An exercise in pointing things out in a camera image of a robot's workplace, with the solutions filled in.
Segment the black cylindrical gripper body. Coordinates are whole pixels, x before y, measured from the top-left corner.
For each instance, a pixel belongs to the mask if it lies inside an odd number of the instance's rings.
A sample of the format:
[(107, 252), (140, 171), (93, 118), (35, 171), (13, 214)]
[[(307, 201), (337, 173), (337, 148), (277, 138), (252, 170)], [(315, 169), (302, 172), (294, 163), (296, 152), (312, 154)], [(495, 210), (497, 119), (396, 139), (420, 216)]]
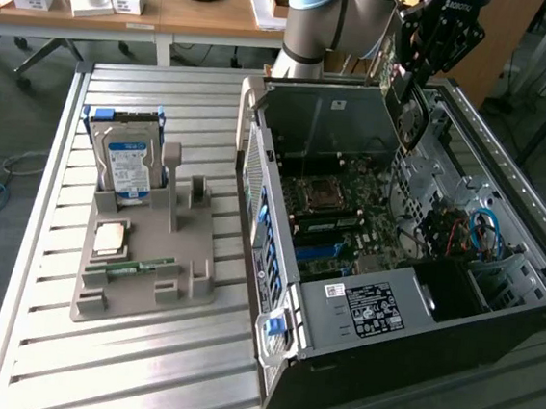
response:
[(465, 25), (478, 22), (481, 8), (491, 0), (420, 0), (415, 7), (415, 15), (423, 22), (435, 23), (440, 14), (447, 19), (462, 21)]

